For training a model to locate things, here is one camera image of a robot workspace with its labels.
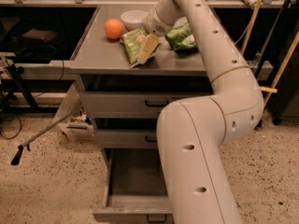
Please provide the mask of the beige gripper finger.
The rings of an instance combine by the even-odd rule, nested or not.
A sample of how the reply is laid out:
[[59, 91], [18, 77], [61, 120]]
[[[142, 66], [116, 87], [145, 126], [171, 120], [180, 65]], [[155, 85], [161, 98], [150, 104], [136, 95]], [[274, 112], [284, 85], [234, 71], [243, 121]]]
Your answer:
[[155, 51], [159, 45], [159, 38], [157, 35], [149, 34], [142, 42], [141, 48], [138, 52], [137, 62], [144, 64], [150, 55]]

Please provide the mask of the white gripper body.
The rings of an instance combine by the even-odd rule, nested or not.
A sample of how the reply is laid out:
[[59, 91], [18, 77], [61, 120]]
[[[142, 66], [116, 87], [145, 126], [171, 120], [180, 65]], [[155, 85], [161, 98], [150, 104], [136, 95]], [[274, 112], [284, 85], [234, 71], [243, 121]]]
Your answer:
[[155, 7], [143, 19], [143, 24], [150, 34], [159, 37], [165, 36], [174, 26], [174, 22], [159, 14]]

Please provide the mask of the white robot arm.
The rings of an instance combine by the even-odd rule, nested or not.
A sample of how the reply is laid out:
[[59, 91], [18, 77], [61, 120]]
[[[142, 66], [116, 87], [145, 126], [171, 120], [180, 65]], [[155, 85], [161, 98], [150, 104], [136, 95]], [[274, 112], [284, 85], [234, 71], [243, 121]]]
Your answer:
[[212, 87], [209, 96], [177, 100], [157, 121], [157, 142], [175, 224], [242, 224], [219, 146], [250, 133], [263, 95], [239, 49], [206, 0], [161, 0], [149, 32], [165, 35], [186, 17]]

